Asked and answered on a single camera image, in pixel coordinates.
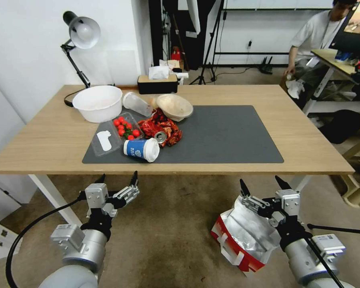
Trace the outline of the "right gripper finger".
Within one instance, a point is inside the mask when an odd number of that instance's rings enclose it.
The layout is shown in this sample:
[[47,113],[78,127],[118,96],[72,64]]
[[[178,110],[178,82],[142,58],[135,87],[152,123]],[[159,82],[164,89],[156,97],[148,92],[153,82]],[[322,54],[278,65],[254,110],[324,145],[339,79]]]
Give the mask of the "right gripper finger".
[[264,200],[261,200],[255,196],[251,196],[248,187],[242,179],[240,182],[240,192],[242,196],[241,203],[249,210],[257,214],[273,214],[276,210],[274,207]]
[[279,176],[275,176],[275,180],[278,183],[280,190],[291,190],[291,186],[288,184],[288,182],[282,180]]

